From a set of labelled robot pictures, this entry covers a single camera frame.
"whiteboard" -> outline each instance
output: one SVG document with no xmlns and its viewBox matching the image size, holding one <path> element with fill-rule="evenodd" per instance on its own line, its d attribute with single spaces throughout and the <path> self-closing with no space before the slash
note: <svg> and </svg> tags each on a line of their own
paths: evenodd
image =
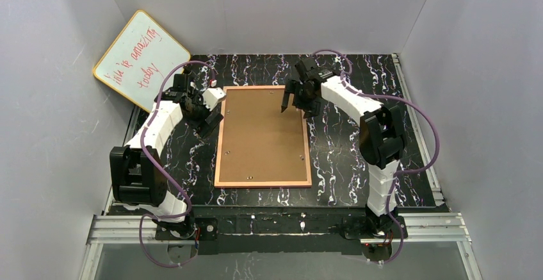
<svg viewBox="0 0 543 280">
<path fill-rule="evenodd" d="M 138 10 L 98 61 L 93 75 L 124 97 L 150 112 L 160 85 L 172 71 L 190 60 L 190 53 Z M 165 89 L 172 86 L 172 76 Z"/>
</svg>

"black marble surface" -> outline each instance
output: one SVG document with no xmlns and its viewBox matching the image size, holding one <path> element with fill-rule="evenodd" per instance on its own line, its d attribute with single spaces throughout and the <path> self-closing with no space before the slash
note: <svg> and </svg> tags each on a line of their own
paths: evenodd
<svg viewBox="0 0 543 280">
<path fill-rule="evenodd" d="M 218 71 L 219 86 L 284 85 L 296 76 L 294 64 L 300 55 L 210 55 L 193 56 Z M 351 84 L 365 93 L 402 97 L 390 55 L 348 55 L 353 62 Z M 335 55 L 318 57 L 320 65 L 346 67 Z M 210 70 L 199 69 L 200 83 L 207 83 Z M 407 146 L 402 169 L 423 166 L 418 143 L 405 106 L 403 121 Z M 368 198 L 368 170 L 358 150 L 357 123 L 332 103 L 323 101 L 323 113 L 307 119 L 311 155 L 312 187 L 233 189 L 215 188 L 218 129 L 207 139 L 197 138 L 186 124 L 179 124 L 161 155 L 169 173 L 191 197 L 193 204 L 225 206 L 364 206 Z M 147 118 L 140 112 L 136 130 Z M 399 178 L 396 200 L 400 206 L 435 206 L 425 173 Z"/>
</svg>

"red handwriting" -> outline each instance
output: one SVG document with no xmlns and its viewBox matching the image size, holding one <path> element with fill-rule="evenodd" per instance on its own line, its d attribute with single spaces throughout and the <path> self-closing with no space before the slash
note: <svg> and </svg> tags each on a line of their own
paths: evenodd
<svg viewBox="0 0 543 280">
<path fill-rule="evenodd" d="M 113 73 L 115 74 L 113 75 L 113 77 L 109 76 L 109 73 L 107 73 L 105 77 L 113 80 L 116 84 L 120 85 L 122 83 L 122 76 L 124 72 L 122 72 L 121 70 L 116 70 Z"/>
<path fill-rule="evenodd" d="M 130 54 L 130 56 L 132 56 L 134 60 L 138 60 L 142 56 L 143 49 L 149 46 L 149 44 L 155 40 L 156 37 L 160 38 L 158 42 L 162 41 L 162 36 L 156 32 L 155 29 L 148 28 L 147 34 L 142 35 L 140 41 L 134 46 L 134 48 L 132 48 L 132 54 Z"/>
<path fill-rule="evenodd" d="M 140 85 L 140 88 L 147 88 L 149 87 L 149 82 L 150 82 L 150 79 L 151 79 L 151 76 L 155 73 L 158 73 L 160 74 L 160 76 L 162 76 L 162 78 L 164 78 L 164 75 L 162 75 L 162 73 L 160 72 L 160 70 L 158 70 L 158 68 L 155 66 L 154 63 L 151 63 L 151 67 L 148 67 L 146 69 L 142 68 L 142 72 L 143 72 L 143 79 L 141 81 L 138 81 L 138 84 Z"/>
<path fill-rule="evenodd" d="M 127 61 L 127 60 L 122 60 L 121 63 L 116 63 L 117 65 L 122 65 L 123 67 L 127 68 L 127 69 L 130 69 L 130 67 L 132 67 L 132 65 Z"/>
</svg>

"wooden frame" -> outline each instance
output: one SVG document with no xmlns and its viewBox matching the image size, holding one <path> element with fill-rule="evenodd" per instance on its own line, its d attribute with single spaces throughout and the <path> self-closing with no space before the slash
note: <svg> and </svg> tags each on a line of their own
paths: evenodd
<svg viewBox="0 0 543 280">
<path fill-rule="evenodd" d="M 226 100 L 222 103 L 221 107 L 221 114 L 224 117 L 227 117 L 226 114 L 226 104 L 228 101 L 228 90 L 277 90 L 281 93 L 284 91 L 284 86 L 225 86 L 224 91 L 227 94 Z M 221 160 L 223 157 L 223 132 L 224 132 L 224 122 L 223 119 L 219 126 L 219 137 L 218 137 L 218 145 L 217 145 L 217 159 L 216 159 L 216 170 L 215 170 L 215 187 L 238 187 L 238 188 L 268 188 L 268 187 L 308 187 L 312 185 L 311 181 L 311 164 L 310 164 L 310 156 L 309 156 L 309 141 L 307 139 L 307 124 L 305 123 L 305 119 L 303 119 L 302 111 L 299 111 L 300 113 L 300 121 L 302 123 L 302 135 L 304 137 L 304 156 L 305 156 L 305 171 L 306 171 L 306 179 L 304 181 L 243 181 L 243 182 L 232 182 L 232 181 L 221 181 L 220 180 L 220 172 L 221 172 Z"/>
</svg>

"board surface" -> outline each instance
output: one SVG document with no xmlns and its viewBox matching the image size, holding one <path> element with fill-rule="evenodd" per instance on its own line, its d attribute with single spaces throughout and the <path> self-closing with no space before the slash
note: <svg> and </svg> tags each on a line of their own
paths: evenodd
<svg viewBox="0 0 543 280">
<path fill-rule="evenodd" d="M 92 72 L 98 80 L 150 112 L 168 73 L 188 60 L 190 53 L 147 13 L 138 10 Z M 172 76 L 165 88 L 172 86 L 173 80 Z"/>
<path fill-rule="evenodd" d="M 311 186 L 307 126 L 284 86 L 227 86 L 222 104 L 215 186 Z"/>
</svg>

